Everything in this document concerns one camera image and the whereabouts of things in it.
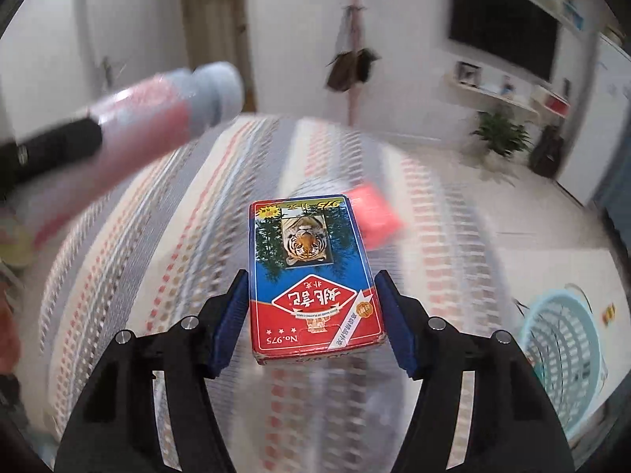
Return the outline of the light blue plastic basket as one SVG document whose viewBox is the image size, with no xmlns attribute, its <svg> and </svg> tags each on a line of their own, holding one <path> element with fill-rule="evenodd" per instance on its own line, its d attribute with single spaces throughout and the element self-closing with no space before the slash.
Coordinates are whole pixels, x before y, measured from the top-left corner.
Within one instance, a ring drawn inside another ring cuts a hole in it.
<svg viewBox="0 0 631 473">
<path fill-rule="evenodd" d="M 523 317 L 519 345 L 571 440 L 607 380 L 592 305 L 574 283 L 546 292 L 532 304 L 513 304 Z"/>
</svg>

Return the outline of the pink white drink bottle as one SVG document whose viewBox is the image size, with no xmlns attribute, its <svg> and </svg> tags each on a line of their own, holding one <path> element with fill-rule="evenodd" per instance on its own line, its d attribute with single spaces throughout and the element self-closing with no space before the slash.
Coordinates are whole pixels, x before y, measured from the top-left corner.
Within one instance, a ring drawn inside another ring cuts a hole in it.
<svg viewBox="0 0 631 473">
<path fill-rule="evenodd" d="M 158 74 L 37 132 L 91 117 L 102 127 L 103 144 L 90 158 L 1 197 L 2 244 L 39 247 L 124 179 L 233 122 L 244 98 L 239 71 L 216 62 Z"/>
</svg>

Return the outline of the red blue playing card box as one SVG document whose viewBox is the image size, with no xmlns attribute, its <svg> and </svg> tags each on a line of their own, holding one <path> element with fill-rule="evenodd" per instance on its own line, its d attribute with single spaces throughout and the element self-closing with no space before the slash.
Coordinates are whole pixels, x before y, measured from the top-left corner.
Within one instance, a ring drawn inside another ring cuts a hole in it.
<svg viewBox="0 0 631 473">
<path fill-rule="evenodd" d="M 385 341 L 347 197 L 257 201 L 249 217 L 250 338 L 258 363 L 340 357 Z"/>
</svg>

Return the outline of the pink bagged clay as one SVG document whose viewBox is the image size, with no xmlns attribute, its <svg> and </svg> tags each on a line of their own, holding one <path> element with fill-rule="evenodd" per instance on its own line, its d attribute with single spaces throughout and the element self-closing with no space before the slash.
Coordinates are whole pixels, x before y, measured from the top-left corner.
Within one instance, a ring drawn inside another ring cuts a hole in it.
<svg viewBox="0 0 631 473">
<path fill-rule="evenodd" d="M 367 250 L 384 247 L 403 228 L 400 217 L 373 185 L 358 185 L 347 190 L 344 195 L 351 203 Z"/>
</svg>

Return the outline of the colourful cube toy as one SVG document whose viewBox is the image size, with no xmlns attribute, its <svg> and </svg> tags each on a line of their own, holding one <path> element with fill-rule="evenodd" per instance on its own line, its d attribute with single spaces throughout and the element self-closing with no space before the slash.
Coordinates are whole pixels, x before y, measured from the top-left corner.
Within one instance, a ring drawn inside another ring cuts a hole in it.
<svg viewBox="0 0 631 473">
<path fill-rule="evenodd" d="M 607 327 L 615 320 L 616 306 L 614 303 L 609 304 L 602 313 L 602 321 Z"/>
</svg>

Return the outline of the white coffee table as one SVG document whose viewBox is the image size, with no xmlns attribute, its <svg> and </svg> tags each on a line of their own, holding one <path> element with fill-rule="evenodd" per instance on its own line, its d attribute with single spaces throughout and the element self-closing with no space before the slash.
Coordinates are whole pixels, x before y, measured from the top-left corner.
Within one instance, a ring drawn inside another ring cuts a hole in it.
<svg viewBox="0 0 631 473">
<path fill-rule="evenodd" d="M 500 249 L 499 315 L 533 363 L 583 461 L 622 412 L 630 372 L 630 306 L 607 249 Z"/>
</svg>

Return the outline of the black acoustic guitar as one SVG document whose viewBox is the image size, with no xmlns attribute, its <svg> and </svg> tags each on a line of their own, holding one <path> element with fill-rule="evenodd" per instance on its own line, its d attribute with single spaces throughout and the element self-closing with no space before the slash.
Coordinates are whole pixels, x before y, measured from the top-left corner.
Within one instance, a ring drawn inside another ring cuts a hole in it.
<svg viewBox="0 0 631 473">
<path fill-rule="evenodd" d="M 529 155 L 530 171 L 545 178 L 553 178 L 562 162 L 564 144 L 565 140 L 558 126 L 545 126 L 539 141 Z"/>
</svg>

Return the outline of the green potted plant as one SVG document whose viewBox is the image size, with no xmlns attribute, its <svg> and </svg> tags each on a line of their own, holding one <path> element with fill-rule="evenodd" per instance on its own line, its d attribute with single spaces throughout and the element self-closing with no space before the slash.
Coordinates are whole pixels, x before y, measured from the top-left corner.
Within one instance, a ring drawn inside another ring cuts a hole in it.
<svg viewBox="0 0 631 473">
<path fill-rule="evenodd" d="M 500 111 L 478 112 L 477 128 L 470 133 L 484 142 L 484 167 L 499 171 L 515 154 L 528 152 L 532 141 L 523 124 L 516 124 Z"/>
</svg>

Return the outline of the brown hanging handbag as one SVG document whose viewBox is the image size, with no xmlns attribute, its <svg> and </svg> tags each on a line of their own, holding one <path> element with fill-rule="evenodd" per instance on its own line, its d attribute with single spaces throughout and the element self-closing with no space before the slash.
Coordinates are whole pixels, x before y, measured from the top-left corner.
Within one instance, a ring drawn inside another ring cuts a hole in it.
<svg viewBox="0 0 631 473">
<path fill-rule="evenodd" d="M 358 52 L 344 51 L 337 54 L 330 64 L 326 87 L 337 93 L 344 93 L 358 83 L 357 77 Z"/>
</svg>

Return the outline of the white tall cabinet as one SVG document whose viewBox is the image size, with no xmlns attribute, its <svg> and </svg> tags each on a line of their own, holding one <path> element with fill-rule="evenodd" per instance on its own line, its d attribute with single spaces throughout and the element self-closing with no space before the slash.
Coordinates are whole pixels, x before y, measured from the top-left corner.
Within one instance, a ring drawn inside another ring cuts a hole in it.
<svg viewBox="0 0 631 473">
<path fill-rule="evenodd" d="M 605 35 L 599 37 L 592 90 L 582 126 L 556 182 L 578 204 L 595 196 L 622 141 L 630 108 L 630 56 Z"/>
</svg>

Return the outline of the black hanging bag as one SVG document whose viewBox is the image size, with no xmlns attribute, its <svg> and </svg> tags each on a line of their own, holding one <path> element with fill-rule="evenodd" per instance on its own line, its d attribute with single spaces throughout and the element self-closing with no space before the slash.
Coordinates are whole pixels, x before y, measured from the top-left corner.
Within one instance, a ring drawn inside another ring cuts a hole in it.
<svg viewBox="0 0 631 473">
<path fill-rule="evenodd" d="M 371 48 L 359 50 L 356 57 L 356 80 L 360 83 L 366 83 L 371 76 L 373 64 L 380 58 Z"/>
</svg>

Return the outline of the pink coat rack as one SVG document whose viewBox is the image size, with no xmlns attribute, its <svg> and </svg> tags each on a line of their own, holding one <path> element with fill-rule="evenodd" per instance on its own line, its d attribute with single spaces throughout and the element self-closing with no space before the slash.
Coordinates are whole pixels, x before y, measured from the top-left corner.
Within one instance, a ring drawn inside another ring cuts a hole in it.
<svg viewBox="0 0 631 473">
<path fill-rule="evenodd" d="M 350 0 L 350 4 L 345 7 L 338 39 L 336 44 L 336 55 L 344 51 L 362 49 L 362 0 Z M 357 101 L 358 101 L 358 83 L 351 87 L 347 92 L 347 126 L 355 127 Z"/>
</svg>

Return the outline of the white lower wall shelf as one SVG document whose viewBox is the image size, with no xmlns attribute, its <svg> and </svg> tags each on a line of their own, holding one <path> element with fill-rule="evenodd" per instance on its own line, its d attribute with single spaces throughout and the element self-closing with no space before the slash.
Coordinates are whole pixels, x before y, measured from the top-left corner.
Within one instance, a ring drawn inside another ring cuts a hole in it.
<svg viewBox="0 0 631 473">
<path fill-rule="evenodd" d="M 540 119 L 540 113 L 527 102 L 521 101 L 521 99 L 516 98 L 515 96 L 505 96 L 496 91 L 491 91 L 486 88 L 469 86 L 468 84 L 462 83 L 456 79 L 454 75 L 451 73 L 446 73 L 444 75 L 444 80 L 460 91 L 474 93 L 480 96 L 488 97 L 493 99 L 493 101 L 498 101 L 500 104 L 504 104 L 506 106 L 512 107 L 514 109 L 519 109 L 520 111 L 526 112 L 529 115 L 533 116 L 536 120 Z"/>
</svg>

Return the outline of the butterfly picture frame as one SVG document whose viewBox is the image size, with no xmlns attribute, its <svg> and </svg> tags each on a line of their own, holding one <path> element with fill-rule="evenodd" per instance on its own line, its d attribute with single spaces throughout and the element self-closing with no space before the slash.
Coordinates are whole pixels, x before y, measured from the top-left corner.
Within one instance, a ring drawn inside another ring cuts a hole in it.
<svg viewBox="0 0 631 473">
<path fill-rule="evenodd" d="M 479 88 L 481 83 L 482 69 L 480 66 L 459 61 L 455 69 L 455 79 L 459 84 L 466 87 Z"/>
</svg>

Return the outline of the black wall television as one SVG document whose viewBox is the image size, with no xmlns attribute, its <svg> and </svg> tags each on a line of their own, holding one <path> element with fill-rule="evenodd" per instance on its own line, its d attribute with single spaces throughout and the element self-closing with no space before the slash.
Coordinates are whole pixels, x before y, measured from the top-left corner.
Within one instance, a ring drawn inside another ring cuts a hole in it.
<svg viewBox="0 0 631 473">
<path fill-rule="evenodd" d="M 451 0 L 448 37 L 550 80 L 559 22 L 530 0 Z"/>
</svg>

